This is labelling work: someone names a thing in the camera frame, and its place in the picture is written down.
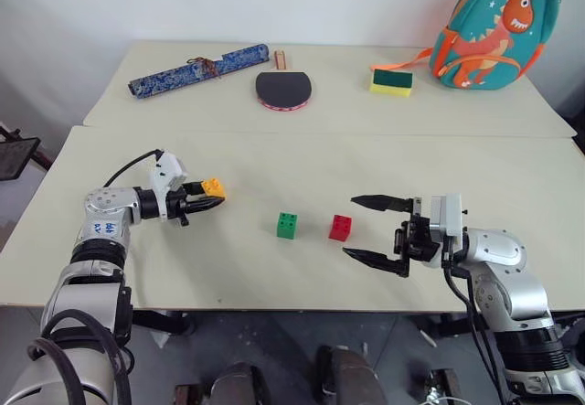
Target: red lego block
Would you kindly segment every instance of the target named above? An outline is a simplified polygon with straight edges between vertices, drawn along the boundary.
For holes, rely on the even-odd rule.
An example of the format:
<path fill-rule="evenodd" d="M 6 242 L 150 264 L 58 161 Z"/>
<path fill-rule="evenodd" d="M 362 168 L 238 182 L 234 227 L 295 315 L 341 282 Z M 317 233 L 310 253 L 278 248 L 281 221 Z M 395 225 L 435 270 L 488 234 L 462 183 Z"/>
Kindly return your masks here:
<path fill-rule="evenodd" d="M 351 231 L 351 218 L 347 216 L 333 216 L 333 225 L 329 233 L 329 239 L 345 242 Z"/>

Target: cartoon dinosaur print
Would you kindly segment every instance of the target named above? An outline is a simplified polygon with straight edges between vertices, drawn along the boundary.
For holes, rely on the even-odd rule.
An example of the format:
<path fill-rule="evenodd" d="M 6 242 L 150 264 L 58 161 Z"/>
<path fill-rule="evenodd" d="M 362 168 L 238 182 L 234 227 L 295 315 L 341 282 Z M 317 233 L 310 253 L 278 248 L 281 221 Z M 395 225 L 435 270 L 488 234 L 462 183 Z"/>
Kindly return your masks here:
<path fill-rule="evenodd" d="M 485 30 L 476 40 L 465 41 L 457 37 L 452 49 L 460 56 L 492 55 L 502 56 L 505 51 L 514 46 L 511 33 L 524 33 L 532 25 L 534 13 L 531 0 L 506 0 L 500 7 L 502 15 L 494 15 L 494 27 Z M 460 88 L 469 88 L 472 84 L 483 84 L 484 78 L 494 70 L 498 61 L 490 59 L 471 59 L 462 62 L 461 67 L 453 77 L 453 83 Z M 470 75 L 479 70 L 473 81 Z"/>

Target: white table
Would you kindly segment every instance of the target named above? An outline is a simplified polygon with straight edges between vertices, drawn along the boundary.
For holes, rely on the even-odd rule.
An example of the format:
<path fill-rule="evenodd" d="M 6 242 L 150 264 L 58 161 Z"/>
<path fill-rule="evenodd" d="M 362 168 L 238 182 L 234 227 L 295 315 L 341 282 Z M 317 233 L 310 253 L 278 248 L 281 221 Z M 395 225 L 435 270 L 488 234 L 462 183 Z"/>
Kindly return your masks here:
<path fill-rule="evenodd" d="M 313 83 L 309 104 L 274 112 L 256 100 L 256 76 L 273 61 L 148 99 L 136 100 L 130 80 L 184 65 L 198 56 L 219 59 L 249 44 L 135 43 L 87 126 L 128 130 L 165 129 L 239 133 L 353 133 L 570 137 L 574 131 L 526 77 L 498 91 L 454 90 L 441 85 L 428 65 L 414 68 L 410 98 L 368 91 L 374 63 L 412 59 L 415 48 L 270 46 L 286 52 L 290 69 Z"/>
<path fill-rule="evenodd" d="M 502 228 L 526 244 L 553 309 L 585 308 L 585 160 L 569 139 L 342 134 L 159 133 L 76 127 L 0 255 L 0 301 L 43 304 L 69 262 L 82 199 L 131 158 L 163 147 L 188 179 L 217 176 L 228 199 L 191 225 L 146 220 L 126 265 L 133 303 L 164 309 L 460 311 L 440 270 L 417 262 L 401 279 L 353 261 L 327 233 L 354 219 L 347 245 L 390 253 L 408 215 L 349 198 L 459 191 L 470 227 Z M 119 178 L 148 186 L 152 161 Z M 275 236 L 280 211 L 299 215 L 295 240 Z"/>

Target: backpack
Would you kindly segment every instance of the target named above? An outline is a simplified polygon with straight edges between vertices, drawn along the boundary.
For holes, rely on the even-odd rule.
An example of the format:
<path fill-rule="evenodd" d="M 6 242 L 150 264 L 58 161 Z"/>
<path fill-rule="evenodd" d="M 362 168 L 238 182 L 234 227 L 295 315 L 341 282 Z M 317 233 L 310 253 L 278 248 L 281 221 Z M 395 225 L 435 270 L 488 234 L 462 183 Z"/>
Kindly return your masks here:
<path fill-rule="evenodd" d="M 559 0 L 459 0 L 433 48 L 398 69 L 431 57 L 432 74 L 454 88 L 496 90 L 538 59 L 557 21 Z"/>

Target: gray floor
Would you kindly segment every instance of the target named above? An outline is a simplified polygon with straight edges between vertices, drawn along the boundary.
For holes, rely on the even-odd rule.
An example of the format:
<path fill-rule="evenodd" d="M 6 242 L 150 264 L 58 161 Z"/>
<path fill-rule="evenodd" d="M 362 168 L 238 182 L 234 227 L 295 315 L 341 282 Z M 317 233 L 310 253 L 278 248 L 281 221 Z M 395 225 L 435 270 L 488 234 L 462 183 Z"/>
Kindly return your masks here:
<path fill-rule="evenodd" d="M 39 316 L 36 309 L 0 307 L 0 399 L 27 362 L 26 345 L 37 335 Z M 246 360 L 263 371 L 275 404 L 314 404 L 311 378 L 320 345 L 366 350 L 389 404 L 420 403 L 418 382 L 431 368 L 454 368 L 463 397 L 474 405 L 497 403 L 469 336 L 443 339 L 433 348 L 405 315 L 213 312 L 193 316 L 196 332 L 172 337 L 163 349 L 148 330 L 133 329 L 128 347 L 136 356 L 130 375 L 134 403 L 169 404 L 176 384 L 210 383 L 229 364 Z"/>

